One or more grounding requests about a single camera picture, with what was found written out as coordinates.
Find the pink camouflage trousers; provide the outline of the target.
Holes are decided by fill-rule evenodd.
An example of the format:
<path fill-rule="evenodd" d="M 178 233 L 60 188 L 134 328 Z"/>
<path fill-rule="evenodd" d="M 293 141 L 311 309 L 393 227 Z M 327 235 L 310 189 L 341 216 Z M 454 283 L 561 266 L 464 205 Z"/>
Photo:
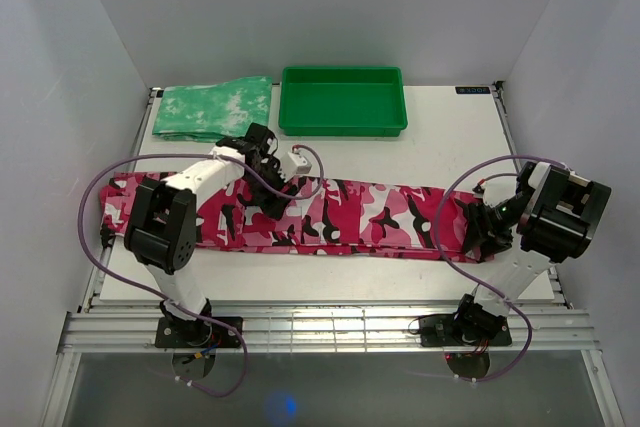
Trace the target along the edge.
<path fill-rule="evenodd" d="M 462 205 L 476 202 L 468 192 L 446 196 L 442 189 L 356 180 L 294 180 L 304 198 L 292 201 L 281 220 L 268 218 L 243 196 L 236 181 L 198 211 L 197 245 L 227 252 L 466 261 L 462 251 L 467 221 Z"/>

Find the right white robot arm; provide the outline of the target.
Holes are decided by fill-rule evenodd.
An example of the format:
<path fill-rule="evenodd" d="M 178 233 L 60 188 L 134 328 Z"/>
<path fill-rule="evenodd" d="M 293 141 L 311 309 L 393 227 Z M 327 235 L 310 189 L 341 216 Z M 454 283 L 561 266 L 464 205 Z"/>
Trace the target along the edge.
<path fill-rule="evenodd" d="M 584 254 L 611 193 L 565 167 L 529 161 L 516 176 L 512 197 L 500 201 L 483 187 L 478 202 L 464 204 L 464 253 L 478 262 L 511 248 L 516 253 L 504 270 L 463 296 L 451 320 L 454 337 L 474 344 L 506 331 L 511 302 L 541 273 Z"/>

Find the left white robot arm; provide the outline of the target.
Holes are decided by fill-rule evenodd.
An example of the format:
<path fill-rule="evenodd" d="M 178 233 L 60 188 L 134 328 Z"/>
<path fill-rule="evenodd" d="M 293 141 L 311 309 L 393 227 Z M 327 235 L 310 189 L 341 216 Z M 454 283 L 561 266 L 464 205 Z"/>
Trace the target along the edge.
<path fill-rule="evenodd" d="M 248 187 L 245 204 L 281 218 L 298 193 L 290 182 L 308 173 L 311 162 L 298 152 L 278 157 L 276 150 L 275 134 L 253 123 L 245 135 L 217 141 L 206 159 L 162 180 L 145 177 L 136 188 L 125 248 L 154 277 L 163 315 L 190 346 L 205 344 L 212 334 L 209 300 L 189 266 L 197 244 L 197 211 L 242 180 Z"/>

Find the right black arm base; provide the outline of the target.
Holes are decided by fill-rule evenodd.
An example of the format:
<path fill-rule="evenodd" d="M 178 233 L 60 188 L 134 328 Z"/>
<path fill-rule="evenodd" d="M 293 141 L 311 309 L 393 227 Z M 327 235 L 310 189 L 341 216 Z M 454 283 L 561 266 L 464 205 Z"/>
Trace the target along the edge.
<path fill-rule="evenodd" d="M 512 345 L 508 328 L 499 332 L 493 339 L 481 337 L 476 333 L 463 333 L 453 326 L 452 314 L 423 315 L 413 319 L 408 333 L 420 338 L 422 347 L 507 347 Z"/>

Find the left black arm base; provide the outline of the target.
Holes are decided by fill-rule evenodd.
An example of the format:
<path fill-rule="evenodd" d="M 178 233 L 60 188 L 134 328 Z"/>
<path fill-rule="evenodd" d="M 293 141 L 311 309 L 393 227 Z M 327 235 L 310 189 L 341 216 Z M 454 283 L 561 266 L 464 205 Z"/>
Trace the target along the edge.
<path fill-rule="evenodd" d="M 218 348 L 239 348 L 239 337 L 229 327 L 241 333 L 244 319 L 232 316 L 215 317 L 215 320 L 227 324 L 227 327 L 218 324 L 207 326 L 201 320 L 170 320 L 163 317 L 158 322 L 154 346 L 166 349 L 205 349 L 214 345 Z"/>

